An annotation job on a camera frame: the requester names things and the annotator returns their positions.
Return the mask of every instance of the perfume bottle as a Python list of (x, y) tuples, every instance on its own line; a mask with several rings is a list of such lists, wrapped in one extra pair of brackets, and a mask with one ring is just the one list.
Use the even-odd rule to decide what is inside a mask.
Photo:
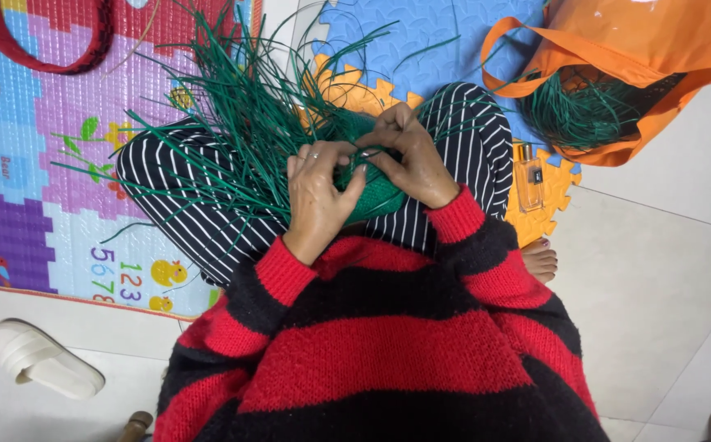
[(533, 146), (522, 145), (522, 158), (514, 167), (514, 182), (517, 184), (519, 210), (532, 212), (544, 207), (544, 175), (541, 158), (533, 157)]

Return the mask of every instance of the white tile floor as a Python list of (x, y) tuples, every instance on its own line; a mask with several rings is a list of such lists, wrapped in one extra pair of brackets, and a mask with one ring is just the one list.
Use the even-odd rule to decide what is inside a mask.
[[(603, 425), (615, 442), (699, 442), (711, 413), (711, 87), (625, 167), (586, 167), (582, 186), (556, 216), (550, 286), (582, 332)], [(75, 402), (0, 370), (0, 440), (112, 440), (133, 411), (155, 410), (177, 321), (0, 292), (7, 317), (43, 328), (107, 385)]]

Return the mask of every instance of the knit cuff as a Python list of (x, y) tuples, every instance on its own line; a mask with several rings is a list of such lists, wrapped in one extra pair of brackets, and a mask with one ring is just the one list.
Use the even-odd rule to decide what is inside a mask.
[(290, 306), (317, 277), (317, 272), (303, 265), (284, 245), (282, 237), (273, 240), (268, 253), (255, 265), (257, 278), (268, 293), (282, 305)]
[(442, 244), (459, 242), (476, 233), (486, 219), (470, 189), (464, 184), (459, 184), (459, 187), (459, 196), (447, 206), (424, 211), (437, 230), (437, 240)]

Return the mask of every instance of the woman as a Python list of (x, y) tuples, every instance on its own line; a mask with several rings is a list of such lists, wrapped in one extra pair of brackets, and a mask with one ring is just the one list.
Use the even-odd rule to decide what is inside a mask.
[[(576, 327), (501, 221), (512, 163), (505, 117), (478, 86), (446, 91), (424, 124), (394, 106), (356, 142), (398, 150), (401, 163), (384, 153), (369, 161), (409, 195), (365, 236), (340, 235), (365, 186), (362, 169), (344, 192), (332, 185), (355, 151), (348, 143), (289, 157), (286, 229), (265, 222), (228, 242), (219, 235), (232, 232), (206, 223), (233, 215), (202, 205), (160, 225), (227, 290), (178, 339), (156, 440), (607, 439)], [(470, 128), (433, 144), (428, 129), (461, 122)], [(171, 135), (216, 155), (203, 134)], [(170, 167), (195, 173), (144, 136), (118, 171), (166, 189)], [(183, 206), (135, 201), (157, 223)]]

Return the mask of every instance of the orange bag handle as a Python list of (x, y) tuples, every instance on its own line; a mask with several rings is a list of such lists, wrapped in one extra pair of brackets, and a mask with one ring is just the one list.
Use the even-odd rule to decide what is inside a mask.
[[(544, 39), (548, 40), (557, 46), (559, 55), (555, 57), (556, 63), (550, 63), (542, 68), (542, 76), (537, 79), (519, 81), (518, 83), (506, 83), (495, 78), (487, 72), (486, 60), (491, 52), (492, 47), (497, 43), (498, 38), (505, 35), (508, 31), (518, 27), (525, 27), (532, 30)], [(501, 97), (520, 98), (526, 97), (533, 93), (540, 85), (552, 76), (557, 69), (569, 65), (593, 65), (607, 75), (611, 75), (617, 79), (622, 79), (627, 83), (635, 86), (644, 87), (651, 83), (665, 78), (667, 75), (658, 72), (653, 68), (643, 65), (642, 63), (616, 52), (607, 47), (596, 45), (589, 40), (571, 34), (570, 32), (557, 31), (555, 29), (545, 29), (542, 27), (525, 26), (517, 18), (507, 16), (500, 19), (489, 30), (487, 37), (483, 40), (481, 46), (481, 64), (483, 70), (483, 84), (492, 90), (495, 94)]]

